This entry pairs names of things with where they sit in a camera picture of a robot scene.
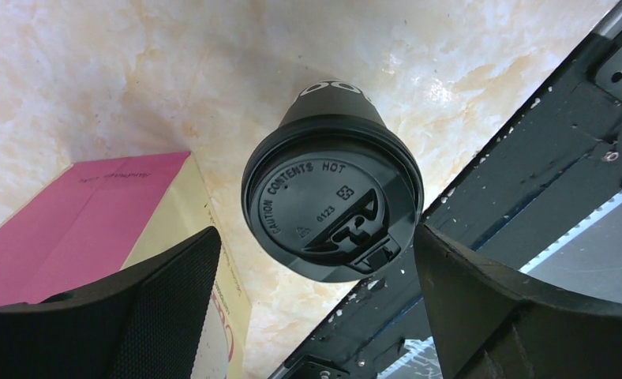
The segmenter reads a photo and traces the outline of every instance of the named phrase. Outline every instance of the bolt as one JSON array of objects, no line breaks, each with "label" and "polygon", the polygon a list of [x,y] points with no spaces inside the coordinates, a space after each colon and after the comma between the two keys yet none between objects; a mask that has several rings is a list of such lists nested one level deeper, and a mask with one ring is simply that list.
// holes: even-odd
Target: bolt
[{"label": "bolt", "polygon": [[607,152],[604,158],[602,158],[601,160],[603,160],[604,162],[612,162],[618,159],[619,156],[620,154],[618,152]]}]

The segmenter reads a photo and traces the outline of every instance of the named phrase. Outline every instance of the beige marble tabletop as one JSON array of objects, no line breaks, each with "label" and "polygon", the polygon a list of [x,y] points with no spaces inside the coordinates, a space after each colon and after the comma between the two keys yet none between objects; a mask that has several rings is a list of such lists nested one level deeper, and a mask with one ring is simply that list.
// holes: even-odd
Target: beige marble tabletop
[{"label": "beige marble tabletop", "polygon": [[275,263],[242,170],[318,80],[363,89],[428,204],[616,0],[0,0],[0,223],[72,162],[191,149],[253,303],[267,377],[348,292]]}]

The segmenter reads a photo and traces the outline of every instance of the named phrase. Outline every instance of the black plastic lid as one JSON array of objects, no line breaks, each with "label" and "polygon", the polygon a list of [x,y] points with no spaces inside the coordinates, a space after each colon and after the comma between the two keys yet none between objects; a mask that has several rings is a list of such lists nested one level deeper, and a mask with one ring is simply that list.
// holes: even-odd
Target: black plastic lid
[{"label": "black plastic lid", "polygon": [[264,250],[312,280],[371,276],[411,244],[422,210],[413,156],[390,131],[345,116],[307,118],[267,137],[242,183]]}]

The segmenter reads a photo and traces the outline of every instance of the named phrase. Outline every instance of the box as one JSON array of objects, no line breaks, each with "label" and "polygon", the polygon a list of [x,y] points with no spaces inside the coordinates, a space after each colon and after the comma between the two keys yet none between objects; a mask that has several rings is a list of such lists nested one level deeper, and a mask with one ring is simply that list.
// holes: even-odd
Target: box
[{"label": "box", "polygon": [[[0,306],[38,303],[220,226],[189,152],[76,163],[0,226]],[[251,306],[223,243],[193,378],[240,378]]]}]

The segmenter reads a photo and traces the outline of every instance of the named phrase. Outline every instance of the black coffee cup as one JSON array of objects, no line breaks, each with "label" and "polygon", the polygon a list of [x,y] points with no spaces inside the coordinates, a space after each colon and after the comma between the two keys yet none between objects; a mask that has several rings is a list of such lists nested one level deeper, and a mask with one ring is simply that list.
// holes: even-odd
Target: black coffee cup
[{"label": "black coffee cup", "polygon": [[414,157],[364,92],[342,81],[302,91],[242,181],[244,217],[264,251],[321,282],[392,263],[410,248],[422,202]]}]

